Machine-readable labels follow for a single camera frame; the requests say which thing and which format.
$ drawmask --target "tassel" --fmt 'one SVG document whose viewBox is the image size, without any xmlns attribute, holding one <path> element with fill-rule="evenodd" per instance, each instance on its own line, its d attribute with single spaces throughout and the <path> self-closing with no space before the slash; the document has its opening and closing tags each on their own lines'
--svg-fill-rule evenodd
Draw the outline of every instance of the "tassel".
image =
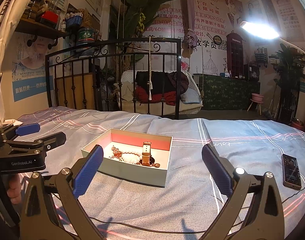
<svg viewBox="0 0 305 240">
<path fill-rule="evenodd" d="M 152 90 L 152 88 L 153 88 L 153 83 L 150 81 L 149 82 L 149 88 L 150 88 L 150 90 L 149 90 L 149 100 L 151 101 L 152 100 L 152 93 L 151 93 L 151 90 Z"/>
</svg>

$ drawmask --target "jewelry box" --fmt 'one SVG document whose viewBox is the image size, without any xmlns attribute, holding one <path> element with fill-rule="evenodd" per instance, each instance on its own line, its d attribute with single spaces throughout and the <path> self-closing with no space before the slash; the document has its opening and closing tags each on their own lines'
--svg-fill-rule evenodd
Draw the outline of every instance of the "jewelry box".
<svg viewBox="0 0 305 240">
<path fill-rule="evenodd" d="M 86 157 L 100 145 L 104 160 L 98 171 L 148 185 L 165 187 L 172 137 L 109 129 L 82 148 Z"/>
</svg>

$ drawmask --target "desk lamp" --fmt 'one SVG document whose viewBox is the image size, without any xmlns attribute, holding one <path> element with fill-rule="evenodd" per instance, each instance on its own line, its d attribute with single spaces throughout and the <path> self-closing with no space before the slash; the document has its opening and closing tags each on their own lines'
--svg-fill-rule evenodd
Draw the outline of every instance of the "desk lamp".
<svg viewBox="0 0 305 240">
<path fill-rule="evenodd" d="M 282 38 L 280 38 L 279 34 L 268 25 L 243 21 L 242 23 L 240 23 L 240 27 L 243 28 L 244 30 L 246 30 L 247 32 L 249 32 L 250 34 L 260 37 L 262 39 L 266 39 L 266 40 L 277 39 L 277 40 L 281 41 L 282 43 L 284 43 L 290 47 L 293 47 L 293 48 L 299 50 L 300 52 L 302 52 L 303 54 L 305 54 L 304 50 L 302 50 L 299 47 L 295 46 L 294 44 L 289 43 L 288 41 L 285 41 Z"/>
</svg>

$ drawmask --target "white curtain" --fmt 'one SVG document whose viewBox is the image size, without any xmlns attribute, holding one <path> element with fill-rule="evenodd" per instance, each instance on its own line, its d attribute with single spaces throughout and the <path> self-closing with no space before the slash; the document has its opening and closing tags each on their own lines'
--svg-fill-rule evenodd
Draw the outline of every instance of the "white curtain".
<svg viewBox="0 0 305 240">
<path fill-rule="evenodd" d="M 0 72 L 3 71 L 2 62 L 6 47 L 29 1 L 30 0 L 4 0 L 0 6 Z M 5 120 L 3 92 L 0 89 L 0 127 L 12 123 L 14 125 L 21 124 L 21 122 L 14 119 Z"/>
</svg>

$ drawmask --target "qr code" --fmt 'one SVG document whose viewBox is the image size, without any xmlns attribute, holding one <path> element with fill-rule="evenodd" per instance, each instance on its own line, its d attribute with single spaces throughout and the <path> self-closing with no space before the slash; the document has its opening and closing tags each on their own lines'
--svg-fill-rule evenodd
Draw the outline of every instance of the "qr code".
<svg viewBox="0 0 305 240">
<path fill-rule="evenodd" d="M 227 41 L 222 41 L 222 43 L 218 46 L 218 49 L 227 51 Z"/>
</svg>

